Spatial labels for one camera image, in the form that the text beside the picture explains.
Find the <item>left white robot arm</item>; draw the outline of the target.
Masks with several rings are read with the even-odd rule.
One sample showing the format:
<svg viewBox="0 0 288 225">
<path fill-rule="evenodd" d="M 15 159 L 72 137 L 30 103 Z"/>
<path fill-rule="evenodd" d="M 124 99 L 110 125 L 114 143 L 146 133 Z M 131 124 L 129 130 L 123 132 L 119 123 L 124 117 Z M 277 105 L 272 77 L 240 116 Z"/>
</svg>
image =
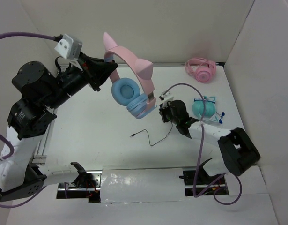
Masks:
<svg viewBox="0 0 288 225">
<path fill-rule="evenodd" d="M 56 119 L 54 110 L 89 85 L 99 91 L 117 69 L 111 60 L 80 53 L 77 65 L 69 65 L 56 76 L 39 61 L 25 63 L 12 79 L 22 97 L 10 109 L 7 136 L 0 157 L 0 202 L 32 199 L 46 186 L 72 183 L 76 187 L 93 184 L 93 176 L 77 162 L 45 167 L 31 163 L 32 155 Z"/>
</svg>

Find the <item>pink blue cat-ear headphones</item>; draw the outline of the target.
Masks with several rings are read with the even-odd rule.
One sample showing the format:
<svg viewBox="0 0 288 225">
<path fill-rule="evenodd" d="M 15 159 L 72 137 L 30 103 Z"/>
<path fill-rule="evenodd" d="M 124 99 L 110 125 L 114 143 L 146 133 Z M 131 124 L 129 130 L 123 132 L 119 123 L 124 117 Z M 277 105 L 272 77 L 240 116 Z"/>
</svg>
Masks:
<svg viewBox="0 0 288 225">
<path fill-rule="evenodd" d="M 139 85 L 134 80 L 120 78 L 117 70 L 114 70 L 110 75 L 111 93 L 114 100 L 125 106 L 127 111 L 135 118 L 145 117 L 156 106 L 155 87 L 152 82 L 153 63 L 138 58 L 129 49 L 118 45 L 107 32 L 103 34 L 103 43 L 105 47 L 104 61 L 113 62 L 114 56 L 118 56 L 133 71 L 143 89 L 143 93 L 140 93 Z"/>
</svg>

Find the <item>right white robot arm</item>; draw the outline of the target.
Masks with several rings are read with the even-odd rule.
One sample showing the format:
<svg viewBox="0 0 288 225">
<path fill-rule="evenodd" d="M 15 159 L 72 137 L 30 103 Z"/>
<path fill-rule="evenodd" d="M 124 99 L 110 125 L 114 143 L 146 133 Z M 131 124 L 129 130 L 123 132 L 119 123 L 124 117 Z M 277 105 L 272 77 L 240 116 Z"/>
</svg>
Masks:
<svg viewBox="0 0 288 225">
<path fill-rule="evenodd" d="M 203 138 L 203 142 L 219 149 L 220 156 L 207 159 L 198 173 L 200 182 L 210 183 L 214 176 L 222 173 L 242 175 L 261 158 L 259 151 L 244 129 L 233 130 L 201 123 L 189 116 L 185 103 L 181 100 L 163 100 L 159 114 L 164 123 L 172 122 L 180 134 L 192 139 Z"/>
</svg>

